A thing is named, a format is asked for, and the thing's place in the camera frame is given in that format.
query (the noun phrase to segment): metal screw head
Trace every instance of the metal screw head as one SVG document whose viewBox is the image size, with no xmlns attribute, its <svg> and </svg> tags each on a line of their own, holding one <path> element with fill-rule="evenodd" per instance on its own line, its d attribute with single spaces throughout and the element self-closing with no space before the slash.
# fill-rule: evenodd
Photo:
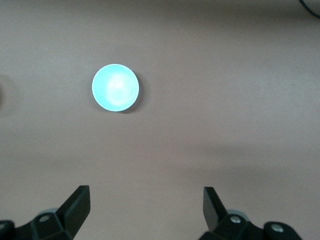
<svg viewBox="0 0 320 240">
<path fill-rule="evenodd" d="M 285 230 L 283 229 L 282 226 L 280 226 L 279 224 L 272 224 L 271 228 L 273 231 L 278 232 L 278 233 L 283 233 Z"/>
<path fill-rule="evenodd" d="M 39 222 L 43 223 L 43 222 L 49 220 L 49 218 L 50 218 L 50 215 L 44 215 L 44 216 L 40 217 Z"/>
<path fill-rule="evenodd" d="M 241 223 L 241 219 L 238 216 L 232 216 L 230 217 L 230 220 L 234 223 L 234 224 L 239 224 Z"/>
</svg>

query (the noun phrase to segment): screw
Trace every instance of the screw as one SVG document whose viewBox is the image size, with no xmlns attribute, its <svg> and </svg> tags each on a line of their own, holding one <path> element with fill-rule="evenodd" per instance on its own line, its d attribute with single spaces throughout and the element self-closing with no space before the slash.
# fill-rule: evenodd
<svg viewBox="0 0 320 240">
<path fill-rule="evenodd" d="M 278 233 L 283 233 L 285 231 L 279 224 L 272 224 L 271 228 L 273 229 L 273 231 L 276 231 Z"/>
<path fill-rule="evenodd" d="M 241 219 L 238 216 L 232 216 L 232 217 L 230 217 L 230 219 L 235 224 L 241 223 Z"/>
<path fill-rule="evenodd" d="M 45 221 L 47 221 L 50 218 L 50 215 L 44 215 L 42 217 L 40 217 L 39 222 L 43 223 Z"/>
</svg>

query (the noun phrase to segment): beige table surface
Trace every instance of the beige table surface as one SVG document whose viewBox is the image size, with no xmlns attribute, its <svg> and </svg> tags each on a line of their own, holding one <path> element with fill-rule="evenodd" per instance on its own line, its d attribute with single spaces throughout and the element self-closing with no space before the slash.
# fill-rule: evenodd
<svg viewBox="0 0 320 240">
<path fill-rule="evenodd" d="M 137 104 L 92 79 L 131 68 Z M 0 219 L 89 185 L 76 240 L 197 240 L 203 187 L 320 236 L 320 20 L 297 0 L 0 1 Z"/>
</svg>

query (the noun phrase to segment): light blue sphere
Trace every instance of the light blue sphere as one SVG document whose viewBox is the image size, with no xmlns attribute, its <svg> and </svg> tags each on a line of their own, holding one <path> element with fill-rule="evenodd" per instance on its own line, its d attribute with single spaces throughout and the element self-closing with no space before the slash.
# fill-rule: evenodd
<svg viewBox="0 0 320 240">
<path fill-rule="evenodd" d="M 139 82 L 134 72 L 128 67 L 110 64 L 95 74 L 92 93 L 101 107 L 119 112 L 135 103 L 139 94 Z"/>
</svg>

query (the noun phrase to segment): black cable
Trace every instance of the black cable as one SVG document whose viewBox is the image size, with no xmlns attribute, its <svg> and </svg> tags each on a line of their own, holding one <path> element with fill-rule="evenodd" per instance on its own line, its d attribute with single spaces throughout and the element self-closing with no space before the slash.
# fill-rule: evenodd
<svg viewBox="0 0 320 240">
<path fill-rule="evenodd" d="M 305 3 L 304 0 L 299 0 L 299 2 L 302 4 L 302 6 L 309 12 L 311 13 L 313 16 L 315 16 L 316 18 L 320 19 L 320 15 L 316 14 L 314 11 L 312 11 L 307 4 Z"/>
</svg>

